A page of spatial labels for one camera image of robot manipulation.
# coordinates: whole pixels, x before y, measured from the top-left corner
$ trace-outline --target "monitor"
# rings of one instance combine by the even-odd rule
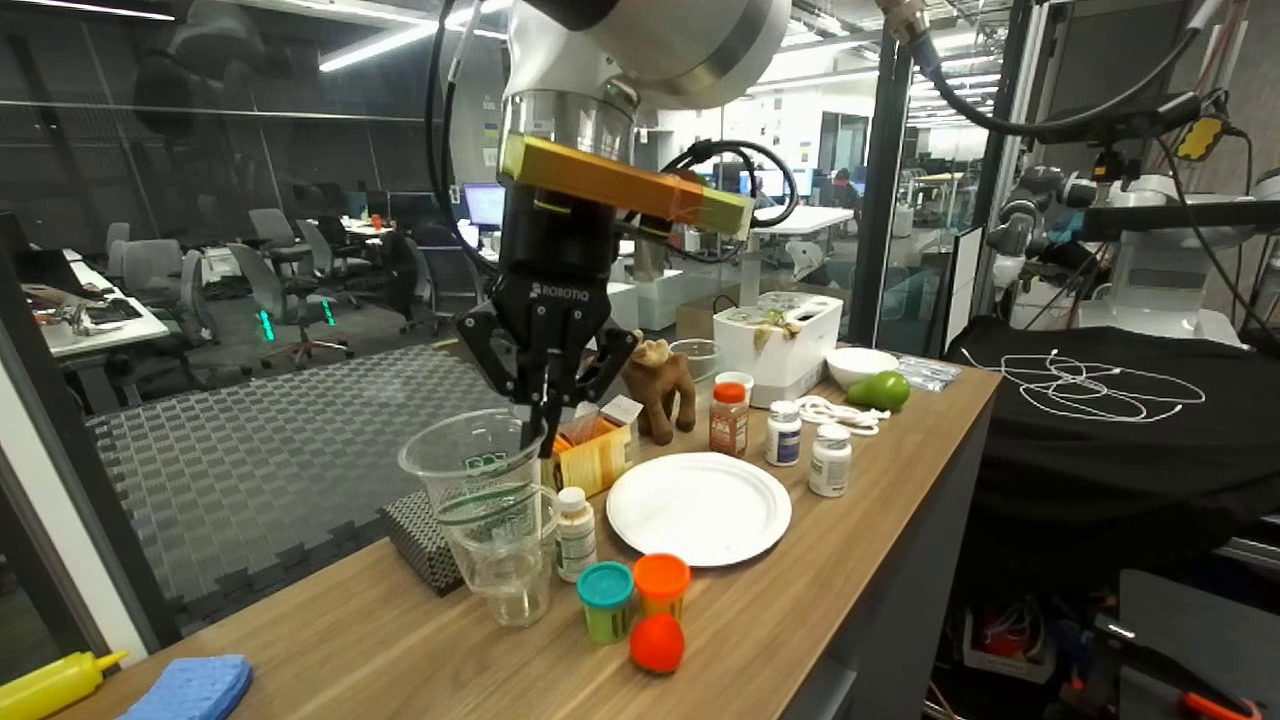
[[[363,191],[363,216],[393,216],[389,191]]]
[[[503,205],[507,205],[507,188],[503,186],[467,186],[466,188],[467,219],[480,225],[480,228],[499,228],[503,225]]]
[[[17,254],[14,264],[19,283],[49,283],[84,297],[84,283],[59,248]]]

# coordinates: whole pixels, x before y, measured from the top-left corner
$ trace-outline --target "lid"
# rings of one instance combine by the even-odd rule
[[[719,404],[745,404],[749,399],[749,385],[718,385],[712,396]]]
[[[843,424],[822,424],[822,427],[818,427],[818,442],[825,442],[825,444],[853,444],[853,427],[843,427]]]
[[[559,517],[580,517],[580,513],[589,513],[589,493],[577,487],[577,486],[559,487],[556,513],[559,513]]]
[[[778,419],[800,419],[800,399],[773,399],[767,413],[773,413]]]
[[[636,592],[652,601],[671,601],[688,592],[688,566],[671,552],[652,552],[634,566]]]
[[[605,609],[605,614],[634,606],[634,574],[630,574],[630,566],[620,566],[620,559],[589,566],[577,577],[577,601],[589,606],[589,609]]]

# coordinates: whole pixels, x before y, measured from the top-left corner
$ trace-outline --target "small bottle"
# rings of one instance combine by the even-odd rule
[[[559,487],[556,495],[556,577],[577,580],[596,566],[596,513],[586,487]]]
[[[0,718],[52,718],[103,686],[123,657],[71,652],[14,686],[0,686]]]
[[[822,424],[813,442],[808,487],[818,495],[843,495],[853,464],[853,433],[843,424]]]
[[[767,464],[795,464],[800,460],[800,404],[773,399],[767,404]]]
[[[712,390],[709,450],[729,457],[749,451],[749,385]]]

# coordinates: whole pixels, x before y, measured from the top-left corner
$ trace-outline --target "plastic cup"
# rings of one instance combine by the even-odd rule
[[[652,552],[634,566],[642,616],[679,616],[693,574],[679,556]]]
[[[541,487],[493,526],[445,531],[467,592],[487,601],[499,629],[528,629],[549,614],[556,568],[552,504],[556,495]]]
[[[586,606],[586,623],[594,644],[623,640],[634,629],[634,574],[620,559],[589,566],[577,577],[577,601]]]
[[[404,442],[400,468],[425,486],[440,530],[493,526],[541,487],[528,407],[447,418]]]

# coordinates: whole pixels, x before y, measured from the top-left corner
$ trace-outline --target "white bowl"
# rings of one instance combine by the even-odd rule
[[[897,368],[905,368],[905,364],[888,353],[877,353],[877,349],[831,349],[828,353],[828,371],[840,390],[853,381],[864,381],[864,376],[897,371]]]

